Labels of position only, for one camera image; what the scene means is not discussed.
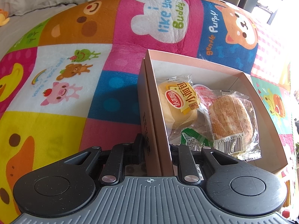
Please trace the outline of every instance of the barcode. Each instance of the barcode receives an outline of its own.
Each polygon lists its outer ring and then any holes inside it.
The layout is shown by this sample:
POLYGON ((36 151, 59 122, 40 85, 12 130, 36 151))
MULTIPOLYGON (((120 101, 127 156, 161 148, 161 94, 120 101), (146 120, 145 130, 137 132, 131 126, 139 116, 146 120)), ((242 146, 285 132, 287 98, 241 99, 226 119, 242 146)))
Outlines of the barcode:
POLYGON ((218 142, 217 150, 224 152, 225 154, 232 154, 243 151, 243 141, 242 137, 236 137, 235 139, 230 139, 223 142, 218 142))

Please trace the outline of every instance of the yellow plush toy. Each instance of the yellow plush toy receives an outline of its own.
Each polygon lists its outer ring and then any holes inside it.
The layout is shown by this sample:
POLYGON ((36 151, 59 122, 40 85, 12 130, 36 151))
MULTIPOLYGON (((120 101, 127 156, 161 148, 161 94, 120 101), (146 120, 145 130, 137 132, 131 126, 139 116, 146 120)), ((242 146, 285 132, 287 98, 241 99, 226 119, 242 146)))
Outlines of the yellow plush toy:
POLYGON ((7 24, 9 21, 8 12, 0 9, 0 26, 7 24))

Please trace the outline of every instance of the pink pig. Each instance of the pink pig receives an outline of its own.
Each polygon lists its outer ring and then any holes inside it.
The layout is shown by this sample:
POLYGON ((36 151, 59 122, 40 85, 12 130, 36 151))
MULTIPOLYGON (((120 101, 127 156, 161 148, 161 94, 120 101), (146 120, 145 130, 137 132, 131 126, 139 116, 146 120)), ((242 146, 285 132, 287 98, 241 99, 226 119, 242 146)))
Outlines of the pink pig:
POLYGON ((47 98, 40 105, 57 104, 63 99, 68 101, 70 97, 78 99, 80 96, 76 92, 82 90, 83 87, 75 87, 75 85, 70 86, 67 82, 53 82, 53 88, 44 91, 44 96, 47 98), (71 95, 67 95, 70 89, 74 90, 74 92, 71 95))

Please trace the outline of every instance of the cardboard box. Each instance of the cardboard box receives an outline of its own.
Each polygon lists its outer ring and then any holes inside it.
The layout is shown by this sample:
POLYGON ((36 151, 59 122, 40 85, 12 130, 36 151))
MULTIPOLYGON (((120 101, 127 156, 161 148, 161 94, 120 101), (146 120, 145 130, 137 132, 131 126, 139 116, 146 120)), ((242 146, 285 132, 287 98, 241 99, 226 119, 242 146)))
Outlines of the cardboard box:
POLYGON ((274 174, 280 172, 287 165, 287 159, 276 128, 249 75, 201 59, 148 50, 137 85, 148 175, 174 175, 156 78, 189 74, 192 74, 194 84, 203 84, 210 89, 236 90, 249 96, 257 116, 262 152, 261 159, 250 163, 274 174))

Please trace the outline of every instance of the yellow duck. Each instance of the yellow duck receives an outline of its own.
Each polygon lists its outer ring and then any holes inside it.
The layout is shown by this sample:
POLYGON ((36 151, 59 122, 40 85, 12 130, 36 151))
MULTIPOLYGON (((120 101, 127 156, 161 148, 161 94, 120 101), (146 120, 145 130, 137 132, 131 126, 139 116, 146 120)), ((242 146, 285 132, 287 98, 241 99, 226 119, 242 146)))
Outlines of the yellow duck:
POLYGON ((0 26, 7 24, 9 21, 8 12, 0 9, 0 26))
POLYGON ((23 77, 23 66, 19 63, 13 65, 13 71, 0 78, 0 102, 7 99, 16 89, 23 77))

